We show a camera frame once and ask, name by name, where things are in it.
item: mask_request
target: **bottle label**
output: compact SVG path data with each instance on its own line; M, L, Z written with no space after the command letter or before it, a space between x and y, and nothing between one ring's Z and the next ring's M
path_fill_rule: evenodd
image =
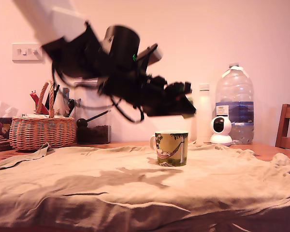
M216 116L227 116L231 123L253 123L253 101L226 101L216 103Z

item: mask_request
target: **white bottle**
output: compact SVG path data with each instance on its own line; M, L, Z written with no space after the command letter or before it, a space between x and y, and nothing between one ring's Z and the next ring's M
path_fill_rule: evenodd
M254 137L253 85L238 63L229 65L216 88L216 116L232 123L233 144L250 144Z
M197 101L197 141L209 143L213 135L210 123L213 118L210 100L209 84L200 84L199 99Z

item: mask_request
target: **mug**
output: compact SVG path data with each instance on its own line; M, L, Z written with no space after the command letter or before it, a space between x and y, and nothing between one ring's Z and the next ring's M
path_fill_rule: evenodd
M161 166L179 167L187 163L187 131L158 131L150 138L149 146L157 153Z

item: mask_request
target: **white camera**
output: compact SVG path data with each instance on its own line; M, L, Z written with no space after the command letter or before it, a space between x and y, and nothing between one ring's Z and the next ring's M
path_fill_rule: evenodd
M228 117L218 116L211 121L211 130L214 133L210 139L211 143L222 144L225 146L230 146L232 138L229 133L232 128L232 124Z

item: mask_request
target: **twisted rope handle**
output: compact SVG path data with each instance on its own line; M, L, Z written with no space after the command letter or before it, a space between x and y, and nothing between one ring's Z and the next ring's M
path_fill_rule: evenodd
M49 117L53 118L55 115L55 111L54 111L54 85L51 81L46 82L42 88L42 91L40 93L40 97L39 97L39 101L38 101L38 107L37 107L37 113L36 114L40 114L41 110L42 110L42 101L43 101L43 97L44 94L46 92L46 89L48 87L48 85L50 84L50 93L49 93Z

